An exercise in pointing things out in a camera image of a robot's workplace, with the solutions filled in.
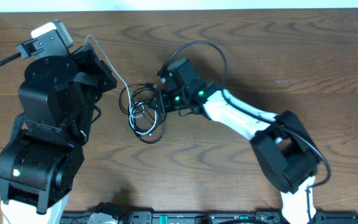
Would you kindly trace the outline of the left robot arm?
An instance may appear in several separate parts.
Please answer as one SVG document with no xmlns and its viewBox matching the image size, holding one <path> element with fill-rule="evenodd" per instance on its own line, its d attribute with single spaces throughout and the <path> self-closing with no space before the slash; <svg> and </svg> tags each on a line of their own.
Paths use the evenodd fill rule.
<svg viewBox="0 0 358 224">
<path fill-rule="evenodd" d="M 117 81 L 94 48 L 33 61 L 19 88 L 23 112 L 0 153 L 4 223 L 58 223 L 85 157 L 97 102 Z"/>
</svg>

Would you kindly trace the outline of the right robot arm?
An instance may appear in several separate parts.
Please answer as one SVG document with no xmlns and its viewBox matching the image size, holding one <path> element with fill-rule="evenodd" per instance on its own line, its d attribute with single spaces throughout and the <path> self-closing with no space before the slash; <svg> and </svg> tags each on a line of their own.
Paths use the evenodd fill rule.
<svg viewBox="0 0 358 224">
<path fill-rule="evenodd" d="M 275 114 L 244 103 L 222 86 L 206 83 L 188 58 L 166 63 L 157 76 L 165 88 L 152 97 L 153 109 L 162 113 L 189 109 L 245 137 L 262 172 L 281 193 L 284 219 L 313 222 L 316 209 L 311 194 L 319 157 L 294 113 Z"/>
</svg>

